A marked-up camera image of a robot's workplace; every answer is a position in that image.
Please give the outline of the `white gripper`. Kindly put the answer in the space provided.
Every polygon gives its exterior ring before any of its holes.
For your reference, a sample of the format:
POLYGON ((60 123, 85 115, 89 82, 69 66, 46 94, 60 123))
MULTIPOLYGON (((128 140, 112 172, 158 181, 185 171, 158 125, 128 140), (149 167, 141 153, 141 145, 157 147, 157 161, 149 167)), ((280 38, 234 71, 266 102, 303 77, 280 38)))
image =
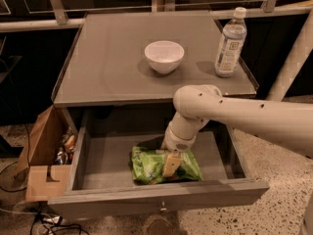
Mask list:
POLYGON ((165 155, 165 161, 162 171, 163 177, 171 177, 176 169, 182 163, 182 157, 179 153, 185 153, 194 145, 196 138, 185 140, 177 137, 171 130, 166 130, 160 148, 170 151, 165 155))

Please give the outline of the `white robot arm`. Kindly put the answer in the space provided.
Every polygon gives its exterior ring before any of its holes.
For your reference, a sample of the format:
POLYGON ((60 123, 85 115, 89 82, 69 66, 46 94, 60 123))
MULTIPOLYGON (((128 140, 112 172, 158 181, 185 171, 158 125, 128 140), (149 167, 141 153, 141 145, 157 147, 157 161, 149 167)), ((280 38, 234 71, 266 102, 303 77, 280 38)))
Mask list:
POLYGON ((212 97, 203 115, 273 143, 247 142, 251 162, 269 169, 273 189, 251 208, 225 211, 222 222, 205 218, 192 235, 313 235, 313 112, 311 104, 284 101, 312 51, 307 18, 265 101, 212 97))

